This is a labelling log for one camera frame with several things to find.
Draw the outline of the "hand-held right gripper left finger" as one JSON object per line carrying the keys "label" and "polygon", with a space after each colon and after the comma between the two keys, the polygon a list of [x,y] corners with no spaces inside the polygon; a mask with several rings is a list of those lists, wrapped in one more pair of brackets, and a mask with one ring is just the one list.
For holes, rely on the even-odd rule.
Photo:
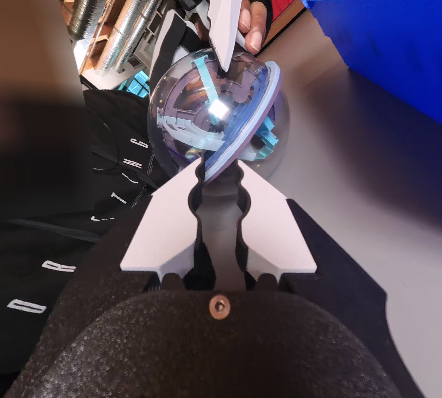
{"label": "hand-held right gripper left finger", "polygon": [[202,203],[204,161],[194,161],[156,190],[121,260],[126,272],[154,272],[181,279],[193,269],[202,241],[196,210]]}

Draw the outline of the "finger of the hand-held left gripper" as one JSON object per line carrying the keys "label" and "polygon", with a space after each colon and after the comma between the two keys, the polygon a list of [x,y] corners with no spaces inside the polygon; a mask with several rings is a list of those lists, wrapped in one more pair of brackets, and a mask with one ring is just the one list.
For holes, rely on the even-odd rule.
{"label": "finger of the hand-held left gripper", "polygon": [[227,72],[233,56],[242,0],[207,0],[209,43],[218,63]]}
{"label": "finger of the hand-held left gripper", "polygon": [[169,10],[163,18],[155,43],[149,74],[149,88],[155,89],[169,68],[183,56],[198,51],[198,35],[176,11]]}

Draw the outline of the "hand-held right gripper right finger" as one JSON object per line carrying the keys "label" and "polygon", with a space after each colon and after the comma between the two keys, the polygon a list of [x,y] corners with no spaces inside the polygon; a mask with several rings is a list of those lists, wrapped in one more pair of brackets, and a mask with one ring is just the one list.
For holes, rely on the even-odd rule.
{"label": "hand-held right gripper right finger", "polygon": [[243,162],[237,163],[237,263],[247,280],[264,274],[314,274],[317,264],[289,199]]}

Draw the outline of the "clear plastic maze ball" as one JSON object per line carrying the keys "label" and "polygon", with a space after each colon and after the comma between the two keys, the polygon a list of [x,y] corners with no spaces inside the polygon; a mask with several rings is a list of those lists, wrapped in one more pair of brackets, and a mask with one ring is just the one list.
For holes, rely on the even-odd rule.
{"label": "clear plastic maze ball", "polygon": [[234,53],[227,72],[211,48],[175,61],[158,81],[147,116],[150,145],[168,178],[199,158],[205,183],[226,181],[236,159],[270,175],[288,139],[282,79],[275,61],[246,52]]}

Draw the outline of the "person's left hand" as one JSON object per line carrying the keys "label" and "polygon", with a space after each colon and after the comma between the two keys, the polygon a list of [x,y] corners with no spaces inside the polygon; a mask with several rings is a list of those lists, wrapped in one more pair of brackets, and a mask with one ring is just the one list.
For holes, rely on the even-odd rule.
{"label": "person's left hand", "polygon": [[257,55],[267,36],[267,8],[260,1],[241,0],[238,30],[245,39],[245,49]]}

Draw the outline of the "black printed hoodie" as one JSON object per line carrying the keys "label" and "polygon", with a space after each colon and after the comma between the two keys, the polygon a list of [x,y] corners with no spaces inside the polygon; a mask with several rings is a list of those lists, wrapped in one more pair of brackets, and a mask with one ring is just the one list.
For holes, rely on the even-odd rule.
{"label": "black printed hoodie", "polygon": [[24,368],[91,248],[168,180],[148,140],[149,97],[1,99],[1,382]]}

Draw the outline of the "blue plastic bin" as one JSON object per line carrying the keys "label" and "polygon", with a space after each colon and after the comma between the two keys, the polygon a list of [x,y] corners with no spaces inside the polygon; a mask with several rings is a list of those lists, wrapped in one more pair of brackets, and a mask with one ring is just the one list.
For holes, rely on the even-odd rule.
{"label": "blue plastic bin", "polygon": [[344,63],[442,121],[442,0],[303,0]]}

